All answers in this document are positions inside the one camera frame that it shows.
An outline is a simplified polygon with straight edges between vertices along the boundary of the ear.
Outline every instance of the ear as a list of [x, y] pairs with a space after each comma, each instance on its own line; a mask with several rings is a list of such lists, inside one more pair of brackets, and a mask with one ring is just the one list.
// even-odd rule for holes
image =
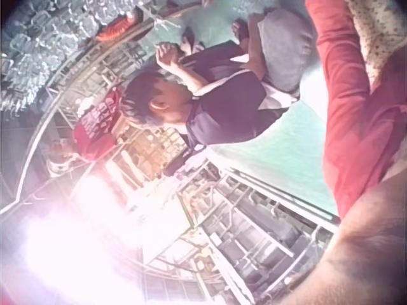
[[155, 110], [166, 110], [169, 107], [169, 105], [158, 100], [152, 100], [150, 102], [150, 107]]

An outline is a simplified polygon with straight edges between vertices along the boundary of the red shirt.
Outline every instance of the red shirt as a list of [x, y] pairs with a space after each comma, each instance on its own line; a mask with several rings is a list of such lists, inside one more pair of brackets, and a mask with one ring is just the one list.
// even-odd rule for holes
[[121, 96], [120, 87], [112, 88], [105, 101], [92, 106], [79, 119], [73, 131], [73, 138], [82, 159], [98, 160], [116, 146], [116, 138], [111, 131], [120, 117]]
[[344, 218], [392, 164], [406, 136], [406, 47], [396, 51], [371, 91], [359, 36], [344, 0], [306, 0], [318, 33], [329, 92], [324, 175]]

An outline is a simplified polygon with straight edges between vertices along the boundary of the orange object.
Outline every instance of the orange object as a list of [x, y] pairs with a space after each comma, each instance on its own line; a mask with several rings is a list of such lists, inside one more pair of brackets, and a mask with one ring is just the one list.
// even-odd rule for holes
[[102, 32], [96, 36], [98, 41], [112, 41], [126, 32], [137, 21], [136, 18], [124, 17], [112, 24], [109, 24]]

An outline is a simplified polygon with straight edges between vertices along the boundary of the teal floor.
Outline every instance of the teal floor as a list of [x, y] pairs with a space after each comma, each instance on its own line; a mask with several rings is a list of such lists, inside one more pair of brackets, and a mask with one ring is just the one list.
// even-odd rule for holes
[[[303, 0], [281, 2], [308, 18]], [[190, 26], [196, 40], [206, 46], [222, 43], [234, 39], [230, 27], [234, 19], [246, 18], [249, 13], [262, 11], [275, 3], [277, 1], [217, 0], [209, 8], [171, 20], [180, 28], [169, 25], [169, 30], [162, 27], [152, 30], [143, 39], [143, 47], [152, 53], [157, 42], [178, 43], [186, 26]], [[315, 54], [301, 84], [301, 101], [278, 123], [250, 142], [212, 149], [224, 158], [225, 165], [337, 215], [334, 199], [322, 176], [327, 102], [321, 63]]]

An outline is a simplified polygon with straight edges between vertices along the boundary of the dark hair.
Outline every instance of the dark hair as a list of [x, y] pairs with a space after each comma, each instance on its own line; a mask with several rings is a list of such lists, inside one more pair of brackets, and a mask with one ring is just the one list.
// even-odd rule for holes
[[159, 72], [145, 71], [129, 82], [120, 111], [129, 121], [139, 128], [151, 128], [162, 125], [160, 118], [149, 108], [149, 103], [160, 91], [155, 88], [155, 83], [163, 76]]

